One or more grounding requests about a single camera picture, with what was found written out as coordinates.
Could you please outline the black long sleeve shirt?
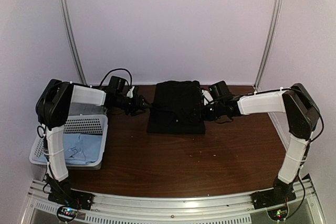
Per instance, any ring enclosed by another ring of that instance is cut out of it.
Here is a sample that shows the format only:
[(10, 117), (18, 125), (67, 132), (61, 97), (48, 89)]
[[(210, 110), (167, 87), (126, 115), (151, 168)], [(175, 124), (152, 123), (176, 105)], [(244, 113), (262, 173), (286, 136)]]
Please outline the black long sleeve shirt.
[(201, 105), (203, 105), (203, 97), (198, 81), (171, 80), (158, 83), (146, 132), (205, 134), (205, 123), (199, 111)]

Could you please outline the grey cloth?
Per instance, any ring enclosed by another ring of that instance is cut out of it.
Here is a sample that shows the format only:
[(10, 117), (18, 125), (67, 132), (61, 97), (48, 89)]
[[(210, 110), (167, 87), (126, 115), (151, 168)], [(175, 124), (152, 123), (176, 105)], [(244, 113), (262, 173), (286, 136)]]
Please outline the grey cloth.
[(107, 114), (107, 109), (103, 106), (96, 106), (92, 104), (72, 103), (69, 108), (69, 115), (97, 115)]

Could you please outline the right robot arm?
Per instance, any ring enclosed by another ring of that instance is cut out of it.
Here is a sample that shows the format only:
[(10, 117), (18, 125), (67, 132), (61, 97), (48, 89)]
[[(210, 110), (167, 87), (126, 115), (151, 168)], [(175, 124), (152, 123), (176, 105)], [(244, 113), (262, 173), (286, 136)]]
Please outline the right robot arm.
[(290, 140), (282, 167), (269, 192), (272, 203), (279, 204), (289, 196), (292, 184), (299, 177), (309, 148), (316, 140), (313, 136), (317, 124), (323, 122), (320, 110), (301, 83), (289, 88), (279, 88), (246, 95), (234, 95), (225, 81), (201, 90), (199, 115), (204, 121), (216, 121), (222, 116), (235, 117), (261, 113), (286, 115)]

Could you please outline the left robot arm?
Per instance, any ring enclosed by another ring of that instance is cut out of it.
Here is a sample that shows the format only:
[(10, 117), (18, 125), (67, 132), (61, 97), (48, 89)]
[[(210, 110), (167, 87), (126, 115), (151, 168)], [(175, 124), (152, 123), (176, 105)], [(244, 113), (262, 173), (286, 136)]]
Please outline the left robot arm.
[(36, 104), (40, 127), (43, 128), (44, 155), (47, 160), (47, 181), (51, 194), (64, 205), (71, 205), (76, 197), (71, 190), (63, 148), (64, 125), (73, 103), (119, 108), (125, 114), (135, 116), (151, 107), (135, 86), (129, 86), (123, 94), (126, 80), (113, 76), (105, 88), (91, 88), (82, 84), (52, 79)]

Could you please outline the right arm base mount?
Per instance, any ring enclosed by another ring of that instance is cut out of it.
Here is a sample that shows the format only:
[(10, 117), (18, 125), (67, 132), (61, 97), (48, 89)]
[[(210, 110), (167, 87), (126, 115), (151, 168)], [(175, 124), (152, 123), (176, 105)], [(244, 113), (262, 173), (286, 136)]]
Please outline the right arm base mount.
[(256, 191), (251, 194), (254, 209), (285, 205), (287, 202), (295, 199), (296, 194), (292, 187), (286, 192), (283, 192), (279, 187), (276, 187), (264, 191)]

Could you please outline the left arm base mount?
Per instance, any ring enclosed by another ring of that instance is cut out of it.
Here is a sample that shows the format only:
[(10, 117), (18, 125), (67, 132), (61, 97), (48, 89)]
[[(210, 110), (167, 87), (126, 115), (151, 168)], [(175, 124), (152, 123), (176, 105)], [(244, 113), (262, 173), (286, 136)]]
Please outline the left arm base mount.
[(63, 192), (60, 189), (51, 189), (48, 200), (74, 209), (90, 210), (93, 202), (93, 194), (82, 191), (70, 190)]

